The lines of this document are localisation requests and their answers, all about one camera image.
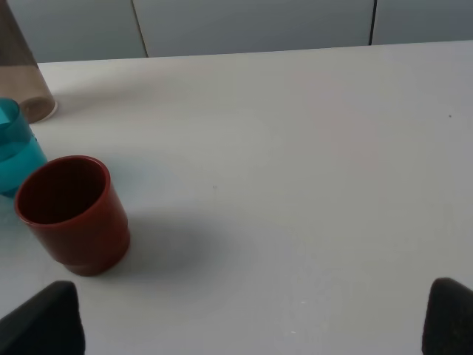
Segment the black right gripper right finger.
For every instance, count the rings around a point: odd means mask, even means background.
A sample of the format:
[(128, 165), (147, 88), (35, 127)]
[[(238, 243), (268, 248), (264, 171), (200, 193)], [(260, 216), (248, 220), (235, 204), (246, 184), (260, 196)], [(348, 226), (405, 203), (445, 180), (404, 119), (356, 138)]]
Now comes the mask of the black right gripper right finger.
[(429, 291), (423, 354), (472, 353), (472, 290), (452, 278), (437, 278)]

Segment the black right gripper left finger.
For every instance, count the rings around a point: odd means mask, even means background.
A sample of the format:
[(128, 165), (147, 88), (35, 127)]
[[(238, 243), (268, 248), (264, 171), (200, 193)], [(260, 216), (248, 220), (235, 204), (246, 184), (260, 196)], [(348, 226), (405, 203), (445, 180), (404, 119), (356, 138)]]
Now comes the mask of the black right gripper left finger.
[(2, 354), (84, 354), (78, 292), (55, 281), (1, 318)]

